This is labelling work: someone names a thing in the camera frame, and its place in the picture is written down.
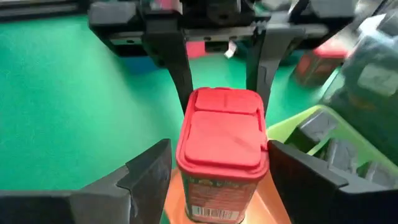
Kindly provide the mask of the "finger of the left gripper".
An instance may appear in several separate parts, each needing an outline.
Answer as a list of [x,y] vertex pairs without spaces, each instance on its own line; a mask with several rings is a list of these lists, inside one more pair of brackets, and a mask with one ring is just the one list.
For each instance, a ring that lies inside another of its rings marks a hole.
[[142,42],[155,64],[169,71],[182,111],[185,113],[189,96],[193,91],[193,83],[183,32],[181,30],[145,32]]
[[292,41],[304,35],[303,28],[267,28],[254,38],[246,62],[246,88],[261,97],[264,111],[280,61]]

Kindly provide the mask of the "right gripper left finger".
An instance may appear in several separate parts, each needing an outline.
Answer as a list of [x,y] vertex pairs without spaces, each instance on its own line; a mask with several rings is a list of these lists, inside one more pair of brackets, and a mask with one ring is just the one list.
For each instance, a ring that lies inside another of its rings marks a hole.
[[171,172],[171,143],[161,139],[79,190],[1,191],[1,224],[160,223]]

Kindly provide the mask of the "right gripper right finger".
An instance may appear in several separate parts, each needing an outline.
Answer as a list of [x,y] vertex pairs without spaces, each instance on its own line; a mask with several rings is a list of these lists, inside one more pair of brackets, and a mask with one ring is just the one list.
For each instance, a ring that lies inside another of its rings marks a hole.
[[277,140],[272,180],[292,223],[397,223],[397,190],[328,166]]

